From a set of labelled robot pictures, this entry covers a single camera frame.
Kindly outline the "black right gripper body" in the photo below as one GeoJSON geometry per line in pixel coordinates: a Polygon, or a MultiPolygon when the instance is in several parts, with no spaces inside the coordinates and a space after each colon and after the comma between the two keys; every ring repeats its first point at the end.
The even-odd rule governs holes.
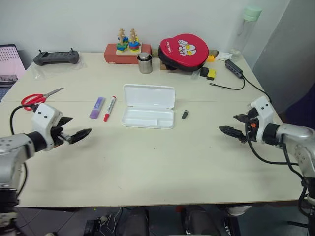
{"type": "Polygon", "coordinates": [[[250,109],[245,115],[246,141],[257,141],[257,131],[259,129],[258,111],[250,109]]]}

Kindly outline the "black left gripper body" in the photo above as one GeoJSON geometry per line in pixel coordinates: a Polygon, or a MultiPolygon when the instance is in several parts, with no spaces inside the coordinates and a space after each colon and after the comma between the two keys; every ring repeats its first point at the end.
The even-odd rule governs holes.
{"type": "Polygon", "coordinates": [[[60,146],[67,141],[69,143],[70,136],[63,133],[63,127],[59,126],[59,122],[56,126],[53,126],[50,130],[51,137],[55,146],[60,146]]]}

